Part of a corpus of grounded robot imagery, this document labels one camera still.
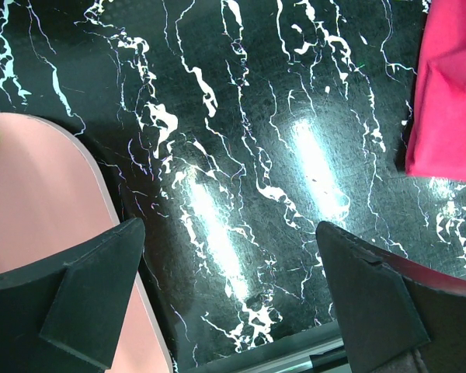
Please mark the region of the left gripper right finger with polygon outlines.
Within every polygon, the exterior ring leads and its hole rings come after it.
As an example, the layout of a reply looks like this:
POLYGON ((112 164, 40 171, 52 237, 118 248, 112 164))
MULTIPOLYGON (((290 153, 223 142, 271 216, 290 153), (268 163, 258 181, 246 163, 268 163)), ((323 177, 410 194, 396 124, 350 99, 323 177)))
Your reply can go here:
POLYGON ((466 372, 466 277, 380 249, 331 222, 316 238, 354 372, 466 372))

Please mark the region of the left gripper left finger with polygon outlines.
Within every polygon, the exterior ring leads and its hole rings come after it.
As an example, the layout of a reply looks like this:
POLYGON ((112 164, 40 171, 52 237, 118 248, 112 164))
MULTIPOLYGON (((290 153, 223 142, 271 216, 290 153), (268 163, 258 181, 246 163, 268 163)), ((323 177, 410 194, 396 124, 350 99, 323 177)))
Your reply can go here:
POLYGON ((0 274, 0 372, 110 369, 144 239, 132 218, 0 274))

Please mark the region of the pink red t shirt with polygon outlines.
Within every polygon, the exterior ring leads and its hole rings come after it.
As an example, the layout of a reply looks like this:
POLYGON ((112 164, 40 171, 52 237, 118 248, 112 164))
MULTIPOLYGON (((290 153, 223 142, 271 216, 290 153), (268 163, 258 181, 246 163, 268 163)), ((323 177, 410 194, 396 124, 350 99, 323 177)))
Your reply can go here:
POLYGON ((413 114, 406 173, 466 181, 466 1, 430 5, 413 114))

